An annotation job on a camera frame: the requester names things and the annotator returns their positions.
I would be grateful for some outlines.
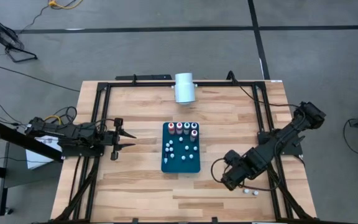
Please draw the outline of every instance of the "wooden tabletop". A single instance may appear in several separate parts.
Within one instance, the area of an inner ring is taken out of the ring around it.
[[[75,123],[91,121],[97,83],[83,82]],[[283,83],[266,81],[266,86],[271,103],[287,103]],[[244,89],[252,94],[249,87]],[[271,106],[271,110],[276,128],[290,122],[288,107]],[[220,222],[275,219],[270,192],[259,192],[258,196],[244,194],[242,189],[231,192],[223,184],[215,183],[210,174],[212,162],[228,150],[242,154],[257,145],[255,105],[239,87],[198,87],[196,102],[187,106],[175,103],[170,87],[114,87],[108,118],[115,117],[124,118],[124,129],[137,137],[122,138],[120,143],[133,142],[136,146],[124,148],[117,161],[110,160],[112,147],[106,147],[99,164],[91,222],[131,222],[132,218],[139,218],[140,222],[210,222],[211,217],[218,217]],[[167,121],[199,122],[198,174],[164,174],[160,170],[162,124]],[[112,122],[106,124],[113,129]],[[76,160],[69,158],[64,162],[51,218],[57,217],[68,204]],[[282,156],[282,160],[289,191],[315,217],[303,164],[293,156]],[[218,162],[214,168],[218,178],[223,169],[223,162]],[[246,184],[269,187],[266,173],[255,180],[246,180]],[[85,214],[87,196],[86,192],[80,218]],[[285,216],[280,191],[278,198],[281,214]]]

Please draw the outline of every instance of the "gray floor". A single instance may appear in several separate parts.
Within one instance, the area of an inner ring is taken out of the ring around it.
[[[0,1],[0,21],[22,29],[46,2]],[[255,8],[262,26],[358,25],[358,1],[260,0]],[[31,29],[251,24],[245,0],[84,0],[74,10],[44,10]],[[21,39],[40,60],[14,64],[0,56],[1,66],[76,89],[83,80],[134,73],[191,71],[196,78],[220,79],[233,70],[241,79],[262,78],[252,31],[23,34]],[[312,101],[327,114],[322,128],[308,131],[302,144],[318,216],[358,223],[358,155],[342,140],[344,122],[358,116],[358,30],[263,31],[262,40],[270,76],[284,81],[289,102]],[[75,106],[77,99],[77,93],[0,70],[0,103],[23,122]],[[358,129],[347,135],[358,149]],[[8,205],[16,212],[0,217],[0,223],[48,220],[57,182],[11,189]]]

